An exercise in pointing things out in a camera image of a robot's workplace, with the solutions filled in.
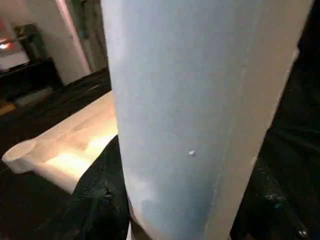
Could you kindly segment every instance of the orange light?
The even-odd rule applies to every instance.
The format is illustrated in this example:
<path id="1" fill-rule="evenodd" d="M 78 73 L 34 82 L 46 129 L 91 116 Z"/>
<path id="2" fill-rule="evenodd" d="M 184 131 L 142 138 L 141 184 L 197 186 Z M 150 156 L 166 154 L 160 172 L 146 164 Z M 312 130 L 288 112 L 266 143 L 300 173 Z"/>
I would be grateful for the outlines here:
<path id="1" fill-rule="evenodd" d="M 8 43 L 2 43 L 2 42 L 4 42 L 5 40 L 6 40 L 5 38 L 1 38 L 1 39 L 0 39 L 0 50 L 5 50 L 5 49 L 9 48 L 10 42 L 8 42 Z"/>

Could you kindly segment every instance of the white pillar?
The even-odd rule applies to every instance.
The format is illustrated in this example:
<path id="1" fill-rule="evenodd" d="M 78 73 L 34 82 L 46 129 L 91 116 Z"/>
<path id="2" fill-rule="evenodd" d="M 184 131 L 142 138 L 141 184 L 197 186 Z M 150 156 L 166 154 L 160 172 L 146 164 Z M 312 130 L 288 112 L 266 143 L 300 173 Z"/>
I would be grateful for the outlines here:
<path id="1" fill-rule="evenodd" d="M 153 240 L 225 240 L 310 0 L 102 0 L 125 184 Z"/>

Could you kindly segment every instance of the white column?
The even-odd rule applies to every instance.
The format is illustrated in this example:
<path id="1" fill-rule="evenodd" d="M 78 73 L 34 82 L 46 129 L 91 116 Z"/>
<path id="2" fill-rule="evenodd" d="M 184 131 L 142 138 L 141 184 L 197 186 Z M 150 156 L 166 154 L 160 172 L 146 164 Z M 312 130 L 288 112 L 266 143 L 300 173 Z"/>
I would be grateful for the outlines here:
<path id="1" fill-rule="evenodd" d="M 153 240 L 225 240 L 310 0 L 102 0 L 125 184 Z"/>

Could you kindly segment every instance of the black mesh fabric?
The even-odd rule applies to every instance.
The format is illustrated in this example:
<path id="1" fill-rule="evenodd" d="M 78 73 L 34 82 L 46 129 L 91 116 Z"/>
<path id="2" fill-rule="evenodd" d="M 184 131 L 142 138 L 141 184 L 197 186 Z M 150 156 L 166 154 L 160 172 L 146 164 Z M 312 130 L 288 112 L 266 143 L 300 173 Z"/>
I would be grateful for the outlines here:
<path id="1" fill-rule="evenodd" d="M 52 128 L 111 90 L 109 72 L 85 76 L 37 104 L 0 116 L 0 156 L 24 140 Z M 33 172 L 14 174 L 0 161 L 0 236 L 13 240 L 47 240 L 42 226 L 68 201 L 69 194 Z"/>
<path id="2" fill-rule="evenodd" d="M 80 178 L 65 207 L 37 231 L 52 232 L 54 240 L 125 240 L 129 220 L 116 136 Z"/>

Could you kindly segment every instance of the white plastic tray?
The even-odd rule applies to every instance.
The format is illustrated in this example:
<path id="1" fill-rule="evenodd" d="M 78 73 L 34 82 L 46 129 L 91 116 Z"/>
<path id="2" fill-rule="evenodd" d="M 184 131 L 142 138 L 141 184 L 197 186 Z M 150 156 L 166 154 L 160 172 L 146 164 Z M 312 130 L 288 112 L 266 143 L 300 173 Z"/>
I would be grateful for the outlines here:
<path id="1" fill-rule="evenodd" d="M 15 173 L 34 171 L 72 193 L 83 173 L 118 134 L 114 97 L 107 93 L 2 157 Z"/>

